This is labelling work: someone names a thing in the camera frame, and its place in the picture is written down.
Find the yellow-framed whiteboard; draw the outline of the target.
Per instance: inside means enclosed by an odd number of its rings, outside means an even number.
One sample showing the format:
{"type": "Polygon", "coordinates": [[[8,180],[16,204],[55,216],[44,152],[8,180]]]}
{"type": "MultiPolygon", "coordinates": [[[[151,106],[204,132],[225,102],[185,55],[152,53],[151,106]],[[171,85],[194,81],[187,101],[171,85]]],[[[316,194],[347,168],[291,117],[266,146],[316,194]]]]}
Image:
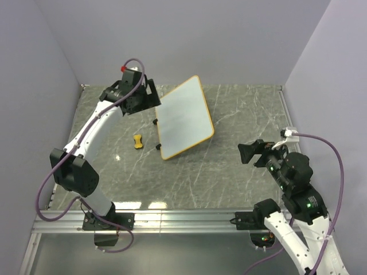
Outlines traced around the yellow-framed whiteboard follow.
{"type": "Polygon", "coordinates": [[[214,135],[200,78],[195,75],[161,97],[155,108],[163,160],[169,160],[214,135]]]}

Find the yellow whiteboard eraser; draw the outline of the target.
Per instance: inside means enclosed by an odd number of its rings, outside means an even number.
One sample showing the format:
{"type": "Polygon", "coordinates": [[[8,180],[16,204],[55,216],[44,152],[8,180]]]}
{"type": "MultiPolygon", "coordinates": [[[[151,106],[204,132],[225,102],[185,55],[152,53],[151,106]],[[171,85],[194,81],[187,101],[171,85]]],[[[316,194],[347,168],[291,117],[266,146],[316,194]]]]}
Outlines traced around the yellow whiteboard eraser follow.
{"type": "Polygon", "coordinates": [[[142,135],[141,134],[134,135],[133,140],[134,140],[134,148],[136,150],[139,150],[139,149],[143,148],[142,135]]]}

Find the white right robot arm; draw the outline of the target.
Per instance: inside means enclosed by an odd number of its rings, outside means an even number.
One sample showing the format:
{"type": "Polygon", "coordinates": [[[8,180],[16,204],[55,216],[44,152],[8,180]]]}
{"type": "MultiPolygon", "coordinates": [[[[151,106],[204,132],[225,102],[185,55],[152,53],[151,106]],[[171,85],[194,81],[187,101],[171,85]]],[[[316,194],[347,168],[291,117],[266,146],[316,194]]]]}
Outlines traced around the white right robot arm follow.
{"type": "Polygon", "coordinates": [[[241,162],[258,155],[254,166],[266,168],[282,190],[282,201],[291,215],[288,221],[272,199],[254,205],[253,222],[280,242],[299,274],[347,274],[333,238],[333,219],[320,193],[311,185],[313,170],[308,156],[289,152],[285,143],[258,139],[239,144],[241,162]]]}

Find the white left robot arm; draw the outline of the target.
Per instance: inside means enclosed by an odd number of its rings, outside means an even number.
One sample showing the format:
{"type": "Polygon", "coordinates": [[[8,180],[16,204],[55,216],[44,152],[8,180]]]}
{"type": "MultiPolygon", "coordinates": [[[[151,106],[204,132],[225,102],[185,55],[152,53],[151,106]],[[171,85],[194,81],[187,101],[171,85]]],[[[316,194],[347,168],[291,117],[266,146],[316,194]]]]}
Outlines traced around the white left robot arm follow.
{"type": "Polygon", "coordinates": [[[124,115],[157,107],[161,103],[153,79],[125,69],[121,80],[102,91],[99,101],[79,133],[63,149],[50,153],[53,177],[64,190],[76,194],[102,230],[126,226],[129,218],[116,213],[115,204],[99,188],[99,174],[92,162],[110,129],[124,115]]]}

